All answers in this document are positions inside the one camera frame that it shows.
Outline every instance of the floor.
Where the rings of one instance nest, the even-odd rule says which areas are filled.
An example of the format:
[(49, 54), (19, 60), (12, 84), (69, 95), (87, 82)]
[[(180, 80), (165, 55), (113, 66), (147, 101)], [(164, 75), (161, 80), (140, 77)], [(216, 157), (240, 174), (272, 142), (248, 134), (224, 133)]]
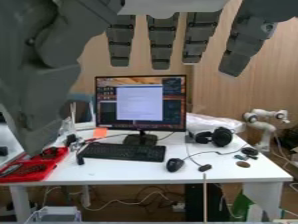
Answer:
[[(276, 157), (270, 157), (274, 162), (284, 166), (285, 162)], [(289, 173), (298, 179), (298, 168), (292, 165), (286, 166)], [(224, 194), (228, 199), (228, 204), (232, 204), (240, 191), (241, 184), (225, 184), (222, 185)], [(80, 191), (80, 187), (68, 188), (72, 193)], [(113, 199), (123, 199), (125, 202), (133, 202), (139, 199), (144, 199), (147, 195), (156, 191), (171, 191), (167, 196), (173, 201), (184, 201), (184, 188), (181, 185), (159, 185), (151, 186), (96, 186), (91, 188), (92, 206), (91, 208), (100, 208), (107, 201)], [(31, 200), (37, 202), (39, 205), (44, 201), (44, 187), (30, 188)], [(7, 188), (0, 188), (0, 207), (10, 202), (10, 191)], [(80, 195), (72, 195), (72, 202), (83, 211), (84, 221), (183, 221), (184, 213), (175, 213), (172, 211), (168, 201), (163, 200), (159, 195), (153, 195), (147, 201), (147, 206), (127, 206), (119, 203), (111, 204), (100, 211), (87, 211), (81, 208)], [(47, 205), (67, 205), (67, 200), (60, 189), (51, 192), (47, 198)], [(298, 192), (290, 187), (289, 183), (285, 184), (282, 193), (281, 208), (298, 214)], [(286, 214), (286, 218), (297, 218), (296, 216)]]

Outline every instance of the keyboard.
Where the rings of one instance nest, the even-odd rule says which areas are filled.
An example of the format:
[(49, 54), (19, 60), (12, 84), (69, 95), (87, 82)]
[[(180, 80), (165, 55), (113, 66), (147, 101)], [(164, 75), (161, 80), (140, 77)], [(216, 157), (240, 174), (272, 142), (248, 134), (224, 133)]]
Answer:
[(124, 145), (93, 142), (79, 155), (84, 158), (163, 163), (165, 160), (165, 146)]

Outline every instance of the white desk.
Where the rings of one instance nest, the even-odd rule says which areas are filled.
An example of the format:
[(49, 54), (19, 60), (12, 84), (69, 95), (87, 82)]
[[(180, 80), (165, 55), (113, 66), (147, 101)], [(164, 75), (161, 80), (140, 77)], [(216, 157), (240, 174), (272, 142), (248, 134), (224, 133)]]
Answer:
[[(109, 131), (108, 135), (120, 133), (128, 132)], [(84, 138), (91, 138), (92, 134), (92, 130), (79, 132)], [(169, 133), (153, 132), (153, 134), (163, 138)], [(101, 142), (120, 143), (124, 137), (103, 139)], [(11, 187), (18, 220), (26, 220), (30, 215), (27, 186), (202, 183), (202, 173), (198, 172), (198, 167), (190, 160), (186, 160), (185, 166), (176, 173), (169, 173), (165, 169), (169, 158), (188, 156), (184, 137), (184, 133), (175, 133), (159, 142), (160, 145), (168, 147), (164, 163), (85, 159), (85, 165), (79, 166), (76, 154), (71, 153), (44, 181), (6, 184)], [(226, 148), (214, 148), (212, 144), (189, 144), (189, 151), (190, 154), (214, 150), (222, 153), (233, 152), (244, 145), (245, 141), (236, 136)], [(233, 157), (234, 154), (221, 156), (210, 153), (193, 158), (200, 164), (213, 166), (213, 169), (206, 172), (209, 183), (244, 183), (245, 195), (268, 211), (272, 219), (280, 218), (282, 184), (292, 181), (292, 176), (264, 155), (260, 155), (258, 160), (249, 161), (250, 168), (238, 167)]]

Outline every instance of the desk surface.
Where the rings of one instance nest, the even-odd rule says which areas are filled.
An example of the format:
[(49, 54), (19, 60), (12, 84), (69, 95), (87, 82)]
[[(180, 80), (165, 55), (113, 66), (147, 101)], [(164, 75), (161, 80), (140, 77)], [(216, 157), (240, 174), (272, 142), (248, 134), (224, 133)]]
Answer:
[[(109, 131), (108, 135), (128, 134), (124, 131)], [(160, 138), (168, 132), (152, 132)], [(80, 131), (83, 138), (91, 138), (93, 131)], [(103, 139), (101, 142), (120, 143), (125, 136)], [(165, 169), (167, 161), (171, 158), (185, 158), (186, 145), (184, 143), (185, 134), (175, 133), (169, 138), (159, 142), (167, 145), (167, 155), (164, 163), (119, 161), (85, 158), (85, 165), (76, 163), (76, 153), (71, 153), (49, 177), (41, 182), (18, 183), (24, 186), (41, 185), (125, 185), (125, 184), (185, 184), (202, 183), (202, 173), (197, 170), (197, 165), (188, 159), (184, 167), (169, 173)], [(234, 136), (234, 140), (225, 148), (216, 148), (212, 144), (188, 144), (190, 154), (206, 151), (234, 152), (242, 148), (245, 141)], [(250, 168), (241, 168), (236, 165), (236, 154), (218, 155), (216, 153), (201, 154), (193, 157), (198, 164), (212, 164), (213, 169), (206, 171), (208, 182), (234, 183), (234, 182), (285, 182), (292, 181), (292, 176), (264, 156), (258, 160), (249, 160)]]

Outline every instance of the black headphones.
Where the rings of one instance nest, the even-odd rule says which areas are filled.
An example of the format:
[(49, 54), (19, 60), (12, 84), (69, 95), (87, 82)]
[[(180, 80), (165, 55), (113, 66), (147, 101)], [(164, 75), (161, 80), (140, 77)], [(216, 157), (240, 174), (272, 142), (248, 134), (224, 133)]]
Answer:
[(189, 133), (189, 136), (197, 143), (208, 144), (212, 142), (217, 147), (225, 147), (233, 140), (233, 132), (224, 127), (217, 128), (214, 132), (206, 131), (197, 133), (196, 135)]

